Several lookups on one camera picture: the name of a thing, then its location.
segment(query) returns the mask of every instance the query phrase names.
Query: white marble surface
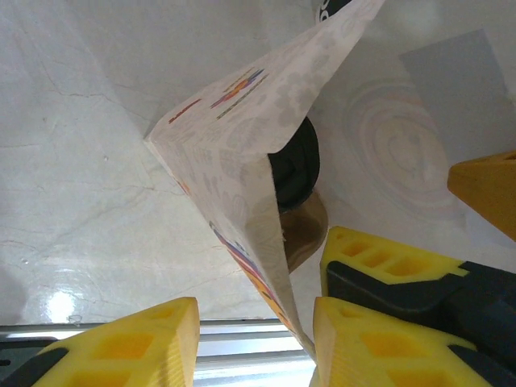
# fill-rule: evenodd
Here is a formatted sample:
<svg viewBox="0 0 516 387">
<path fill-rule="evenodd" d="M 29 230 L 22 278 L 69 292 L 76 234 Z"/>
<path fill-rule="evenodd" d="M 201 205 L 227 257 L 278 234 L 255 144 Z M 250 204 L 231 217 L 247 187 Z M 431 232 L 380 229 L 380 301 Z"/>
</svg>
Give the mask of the white marble surface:
<svg viewBox="0 0 516 387">
<path fill-rule="evenodd" d="M 313 23 L 311 0 L 0 2 L 0 324 L 185 295 L 202 318 L 272 317 L 142 138 Z"/>
</svg>

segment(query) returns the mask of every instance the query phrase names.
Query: circular pattern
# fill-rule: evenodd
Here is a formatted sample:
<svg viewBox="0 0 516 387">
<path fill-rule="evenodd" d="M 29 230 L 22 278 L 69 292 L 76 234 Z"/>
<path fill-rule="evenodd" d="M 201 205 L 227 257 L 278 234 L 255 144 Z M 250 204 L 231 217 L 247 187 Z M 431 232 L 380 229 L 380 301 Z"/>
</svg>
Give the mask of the circular pattern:
<svg viewBox="0 0 516 387">
<path fill-rule="evenodd" d="M 352 98 L 345 135 L 389 200 L 426 218 L 454 218 L 439 131 L 412 85 L 375 83 Z"/>
</svg>

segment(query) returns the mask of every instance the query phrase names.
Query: yellow foam pad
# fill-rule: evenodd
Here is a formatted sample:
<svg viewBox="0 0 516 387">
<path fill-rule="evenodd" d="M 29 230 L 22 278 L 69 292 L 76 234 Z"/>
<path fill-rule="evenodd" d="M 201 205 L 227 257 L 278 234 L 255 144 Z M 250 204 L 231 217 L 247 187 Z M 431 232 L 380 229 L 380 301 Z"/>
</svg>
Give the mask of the yellow foam pad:
<svg viewBox="0 0 516 387">
<path fill-rule="evenodd" d="M 380 236 L 332 227 L 321 259 L 322 295 L 327 295 L 326 269 L 332 261 L 342 262 L 387 285 L 438 280 L 446 274 L 465 276 L 463 261 Z"/>
<path fill-rule="evenodd" d="M 200 335 L 195 298 L 178 298 L 53 343 L 69 353 L 34 387 L 191 386 Z"/>
<path fill-rule="evenodd" d="M 336 298 L 317 298 L 321 387 L 489 387 L 447 346 L 466 340 Z"/>
<path fill-rule="evenodd" d="M 460 200 L 516 241 L 516 152 L 456 164 L 447 184 Z"/>
</svg>

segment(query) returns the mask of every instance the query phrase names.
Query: paper bag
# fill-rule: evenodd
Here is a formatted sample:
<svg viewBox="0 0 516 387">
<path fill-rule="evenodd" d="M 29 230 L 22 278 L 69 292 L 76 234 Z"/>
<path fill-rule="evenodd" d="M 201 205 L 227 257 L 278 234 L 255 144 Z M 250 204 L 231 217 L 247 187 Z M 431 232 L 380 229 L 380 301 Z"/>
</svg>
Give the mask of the paper bag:
<svg viewBox="0 0 516 387">
<path fill-rule="evenodd" d="M 474 226 L 446 189 L 451 164 L 516 148 L 508 91 L 516 87 L 516 2 L 382 4 L 353 0 L 172 110 L 147 138 L 312 354 L 320 252 L 289 275 L 267 156 L 309 110 L 321 154 L 316 190 L 331 225 L 504 269 L 516 264 L 514 245 L 489 224 L 482 227 L 492 235 Z"/>
</svg>

